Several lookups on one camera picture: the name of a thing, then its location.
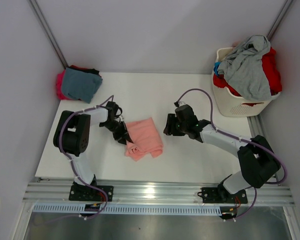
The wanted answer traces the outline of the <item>pink t shirt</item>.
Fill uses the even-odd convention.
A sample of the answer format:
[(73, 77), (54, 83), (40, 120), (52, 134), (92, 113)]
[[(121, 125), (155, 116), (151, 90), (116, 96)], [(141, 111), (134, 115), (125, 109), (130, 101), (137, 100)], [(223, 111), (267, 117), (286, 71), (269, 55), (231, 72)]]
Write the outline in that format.
[(132, 142), (126, 141), (125, 156), (139, 161), (150, 154), (157, 158), (163, 153), (164, 144), (153, 119), (126, 123), (128, 134)]

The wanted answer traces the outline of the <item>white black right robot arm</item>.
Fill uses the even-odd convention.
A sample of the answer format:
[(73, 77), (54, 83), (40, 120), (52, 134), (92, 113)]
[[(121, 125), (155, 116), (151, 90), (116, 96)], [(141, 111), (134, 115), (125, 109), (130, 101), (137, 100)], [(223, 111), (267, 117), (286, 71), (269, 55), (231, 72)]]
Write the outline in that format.
[(167, 115), (163, 133), (175, 137), (188, 136), (200, 143), (218, 147), (238, 159), (240, 171), (226, 177), (217, 186), (218, 198), (223, 202), (230, 202), (236, 193), (246, 188), (261, 188), (281, 169), (280, 162), (263, 136), (246, 140), (223, 132), (212, 121), (198, 120), (188, 104), (177, 107), (175, 113)]

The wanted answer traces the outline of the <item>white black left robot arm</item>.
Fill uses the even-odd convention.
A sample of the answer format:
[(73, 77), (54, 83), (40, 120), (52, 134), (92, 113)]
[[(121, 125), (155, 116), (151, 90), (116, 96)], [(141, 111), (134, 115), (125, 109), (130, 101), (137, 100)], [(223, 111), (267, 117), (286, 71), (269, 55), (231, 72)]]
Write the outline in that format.
[(74, 183), (80, 194), (91, 201), (98, 195), (96, 177), (85, 155), (88, 148), (90, 128), (97, 125), (108, 129), (114, 140), (122, 145), (132, 143), (128, 128), (121, 115), (123, 110), (114, 101), (107, 101), (80, 111), (64, 110), (61, 113), (53, 137), (53, 145), (68, 159), (74, 173)]

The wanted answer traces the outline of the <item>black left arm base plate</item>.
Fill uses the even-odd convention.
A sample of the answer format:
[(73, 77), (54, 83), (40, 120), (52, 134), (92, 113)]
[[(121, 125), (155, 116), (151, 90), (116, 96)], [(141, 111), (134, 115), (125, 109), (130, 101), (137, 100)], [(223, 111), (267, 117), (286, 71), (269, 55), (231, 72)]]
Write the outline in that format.
[[(99, 185), (97, 187), (107, 194), (107, 199), (111, 202), (113, 199), (114, 187), (111, 185)], [(98, 190), (74, 182), (70, 188), (68, 200), (77, 202), (105, 202), (106, 197)]]

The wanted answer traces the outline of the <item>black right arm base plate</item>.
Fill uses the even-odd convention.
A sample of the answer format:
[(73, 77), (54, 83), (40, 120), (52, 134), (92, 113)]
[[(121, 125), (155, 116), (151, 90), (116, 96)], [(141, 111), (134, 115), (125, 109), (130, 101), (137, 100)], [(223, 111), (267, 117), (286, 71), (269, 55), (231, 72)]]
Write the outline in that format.
[(247, 204), (248, 198), (244, 189), (235, 194), (230, 194), (223, 188), (202, 187), (197, 193), (205, 204)]

